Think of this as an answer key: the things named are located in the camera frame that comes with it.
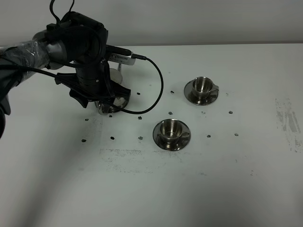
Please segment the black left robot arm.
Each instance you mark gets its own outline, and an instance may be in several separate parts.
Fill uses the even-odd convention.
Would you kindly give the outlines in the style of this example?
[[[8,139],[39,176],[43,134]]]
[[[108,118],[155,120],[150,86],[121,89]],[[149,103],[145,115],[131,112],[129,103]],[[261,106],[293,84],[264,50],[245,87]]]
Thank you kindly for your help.
[[[70,97],[82,107],[95,102],[105,113],[126,107],[131,91],[113,80],[109,62],[131,56],[131,51],[107,45],[104,25],[77,12],[67,13],[59,24],[49,24],[31,41],[0,50],[0,128],[10,115],[9,91],[44,68],[58,70],[63,66],[74,73],[57,73],[56,84],[70,89]]]

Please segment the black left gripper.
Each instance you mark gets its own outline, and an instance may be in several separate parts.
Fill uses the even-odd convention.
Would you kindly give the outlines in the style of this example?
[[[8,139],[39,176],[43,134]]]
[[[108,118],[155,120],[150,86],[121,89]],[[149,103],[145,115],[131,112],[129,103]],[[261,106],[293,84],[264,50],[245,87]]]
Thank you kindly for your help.
[[[81,13],[70,11],[45,30],[45,45],[49,56],[47,68],[62,66],[75,73],[57,73],[55,83],[70,89],[69,96],[87,108],[89,98],[109,97],[106,88],[105,59],[108,30],[104,25]],[[130,99],[131,90],[110,80],[115,97]]]

